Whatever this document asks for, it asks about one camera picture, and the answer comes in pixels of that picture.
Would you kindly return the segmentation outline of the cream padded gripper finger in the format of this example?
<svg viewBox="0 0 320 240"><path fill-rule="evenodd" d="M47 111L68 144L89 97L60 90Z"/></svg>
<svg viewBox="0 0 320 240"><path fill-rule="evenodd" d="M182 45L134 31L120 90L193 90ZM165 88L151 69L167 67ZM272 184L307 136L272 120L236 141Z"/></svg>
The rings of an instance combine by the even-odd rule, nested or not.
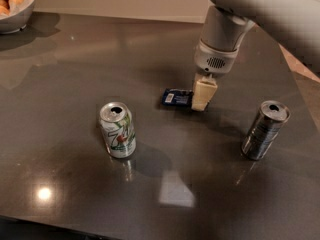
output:
<svg viewBox="0 0 320 240"><path fill-rule="evenodd" d="M195 74L192 106L194 111L204 111L218 89L216 79L209 75Z"/></svg>

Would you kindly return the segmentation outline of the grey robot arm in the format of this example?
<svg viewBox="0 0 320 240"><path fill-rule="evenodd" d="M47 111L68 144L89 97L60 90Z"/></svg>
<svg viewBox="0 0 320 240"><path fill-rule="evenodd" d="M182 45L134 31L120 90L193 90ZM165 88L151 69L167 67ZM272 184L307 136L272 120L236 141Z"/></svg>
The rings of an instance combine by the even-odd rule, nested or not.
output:
<svg viewBox="0 0 320 240"><path fill-rule="evenodd" d="M246 33L258 25L314 74L320 73L320 0L210 0L194 61L192 109L203 111Z"/></svg>

